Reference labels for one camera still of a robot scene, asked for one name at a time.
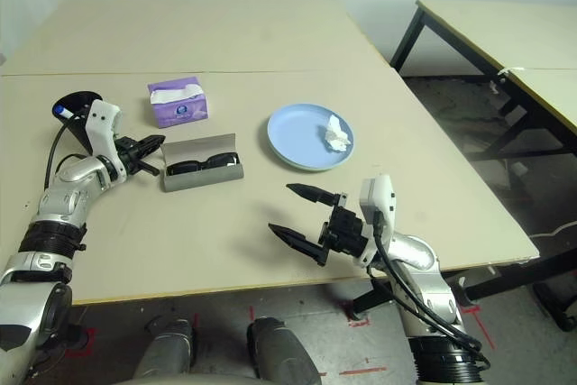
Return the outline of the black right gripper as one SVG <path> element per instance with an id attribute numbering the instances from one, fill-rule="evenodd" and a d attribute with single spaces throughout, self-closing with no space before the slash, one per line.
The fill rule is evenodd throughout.
<path id="1" fill-rule="evenodd" d="M 363 222 L 356 214 L 343 206 L 347 196 L 336 194 L 301 183 L 289 183 L 286 187 L 299 197 L 313 203 L 332 206 L 334 209 L 327 222 L 323 223 L 320 244 L 311 243 L 307 238 L 290 228 L 268 224 L 271 231 L 288 247 L 313 259 L 318 266 L 325 266 L 325 250 L 343 252 L 353 258 L 360 258 L 366 237 L 362 234 Z"/>

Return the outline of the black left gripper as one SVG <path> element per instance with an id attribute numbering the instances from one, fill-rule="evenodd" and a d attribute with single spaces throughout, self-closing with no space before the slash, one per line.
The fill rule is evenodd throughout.
<path id="1" fill-rule="evenodd" d="M 166 137 L 161 134 L 152 134 L 139 141 L 129 137 L 122 137 L 114 142 L 117 154 L 128 175 L 134 175 L 138 170 L 151 175 L 158 175 L 159 170 L 140 160 L 138 155 L 150 155 L 157 151 L 164 143 Z"/>

